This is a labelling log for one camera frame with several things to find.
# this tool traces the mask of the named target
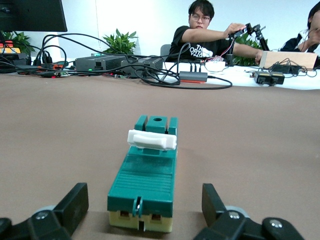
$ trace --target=white plastic piece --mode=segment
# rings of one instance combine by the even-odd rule
[[[36,214],[38,212],[41,212],[41,211],[44,211],[44,210],[53,210],[55,209],[56,205],[49,205],[49,206],[44,206],[44,207],[41,207],[39,208],[37,211],[35,211],[33,214]]]
[[[220,72],[226,67],[225,61],[208,61],[205,63],[205,67],[211,72]]]
[[[128,143],[140,149],[175,150],[177,136],[151,131],[129,130]]]
[[[238,211],[239,213],[242,213],[243,216],[245,216],[247,219],[250,218],[249,214],[243,210],[242,208],[238,207],[238,206],[225,206],[225,209],[227,209],[228,211]]]

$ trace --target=wooden block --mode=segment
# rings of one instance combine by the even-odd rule
[[[317,56],[314,52],[263,51],[259,67],[267,69],[275,63],[283,62],[281,64],[286,65],[288,61],[291,61],[291,65],[313,69]]]

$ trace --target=power adapter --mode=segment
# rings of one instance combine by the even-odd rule
[[[254,72],[253,78],[257,84],[272,84],[271,74],[267,71],[256,71]]]
[[[278,71],[271,71],[271,78],[272,78],[272,84],[284,84],[285,81],[285,76],[282,72],[278,72]]]
[[[207,72],[181,71],[179,72],[180,82],[185,83],[205,83],[208,79]]]
[[[302,70],[303,67],[299,65],[282,65],[282,64],[274,64],[271,67],[273,72],[279,72],[283,74],[293,74],[298,75]]]

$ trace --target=person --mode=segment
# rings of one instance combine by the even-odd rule
[[[307,29],[299,32],[296,38],[288,40],[280,49],[282,52],[316,53],[318,58],[314,67],[320,66],[320,2],[309,12]]]
[[[181,60],[207,59],[215,56],[225,58],[225,51],[229,48],[229,35],[242,31],[246,25],[231,23],[225,31],[207,29],[210,25],[215,10],[208,0],[196,0],[189,6],[189,26],[179,27],[173,37],[169,54],[180,52],[185,43],[190,43],[190,48],[180,56]],[[245,44],[234,44],[233,54],[246,58],[255,58],[258,64],[261,60],[262,50]],[[177,61],[178,56],[169,56],[167,62]]]

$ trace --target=black t-shirt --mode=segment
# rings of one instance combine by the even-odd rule
[[[180,52],[181,47],[185,44],[181,42],[182,36],[188,29],[190,29],[190,27],[181,26],[175,31],[169,54],[178,54]],[[181,54],[181,60],[207,59],[220,56],[230,46],[230,43],[226,39],[220,39],[209,42],[191,43],[190,45],[191,47]],[[166,61],[175,62],[177,59],[178,55],[169,56]]]
[[[299,42],[302,39],[302,36],[298,34],[296,38],[291,38],[288,40],[284,46],[280,49],[281,52],[300,52],[300,49],[298,48]],[[311,46],[307,52],[312,53],[314,50],[318,47],[318,45]],[[320,57],[318,56],[314,63],[314,68],[317,68],[320,66]]]

